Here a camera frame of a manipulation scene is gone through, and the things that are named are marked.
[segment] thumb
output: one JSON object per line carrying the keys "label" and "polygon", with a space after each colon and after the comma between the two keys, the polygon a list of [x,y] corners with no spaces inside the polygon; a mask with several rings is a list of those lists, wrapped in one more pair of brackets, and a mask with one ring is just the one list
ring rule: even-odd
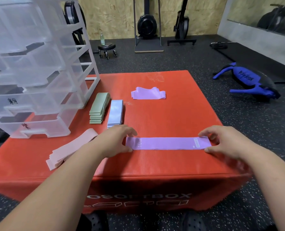
{"label": "thumb", "polygon": [[219,145],[212,146],[212,147],[207,147],[204,149],[206,153],[216,153],[216,152],[221,152],[221,147]]}
{"label": "thumb", "polygon": [[133,151],[132,148],[122,145],[120,152],[132,152],[132,151]]}

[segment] person's right hand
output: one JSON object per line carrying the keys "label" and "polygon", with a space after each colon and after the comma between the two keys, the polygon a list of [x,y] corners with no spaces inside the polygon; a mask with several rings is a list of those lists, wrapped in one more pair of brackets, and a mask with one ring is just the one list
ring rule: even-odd
{"label": "person's right hand", "polygon": [[251,149],[258,146],[230,126],[211,126],[201,131],[198,136],[208,136],[211,141],[218,144],[207,147],[204,150],[206,153],[218,152],[234,159],[241,159],[242,154],[251,152]]}

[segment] black mat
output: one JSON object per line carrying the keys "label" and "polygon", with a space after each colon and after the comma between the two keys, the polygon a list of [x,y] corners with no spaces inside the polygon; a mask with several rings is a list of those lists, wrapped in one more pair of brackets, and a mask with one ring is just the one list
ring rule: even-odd
{"label": "black mat", "polygon": [[164,47],[160,45],[160,38],[154,38],[149,40],[137,38],[137,46],[135,47],[136,53],[153,53],[163,51]]}
{"label": "black mat", "polygon": [[239,43],[227,43],[227,49],[215,49],[233,62],[251,65],[275,83],[285,83],[285,65]]}

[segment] person's left hand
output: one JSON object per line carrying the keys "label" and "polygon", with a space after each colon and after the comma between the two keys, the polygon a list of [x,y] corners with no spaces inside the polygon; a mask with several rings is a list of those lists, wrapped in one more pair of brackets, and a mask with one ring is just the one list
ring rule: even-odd
{"label": "person's left hand", "polygon": [[94,140],[87,143],[87,145],[101,151],[103,157],[112,157],[121,152],[132,151],[130,147],[122,144],[123,139],[127,135],[133,137],[133,135],[137,135],[137,132],[127,125],[115,125],[99,134]]}

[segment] forearm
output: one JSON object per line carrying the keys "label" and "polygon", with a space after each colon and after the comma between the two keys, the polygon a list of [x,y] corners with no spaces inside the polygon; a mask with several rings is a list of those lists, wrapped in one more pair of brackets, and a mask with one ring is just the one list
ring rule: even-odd
{"label": "forearm", "polygon": [[75,230],[101,153],[82,147],[1,223],[0,230]]}
{"label": "forearm", "polygon": [[279,231],[285,231],[285,162],[256,145],[242,159],[252,168]]}

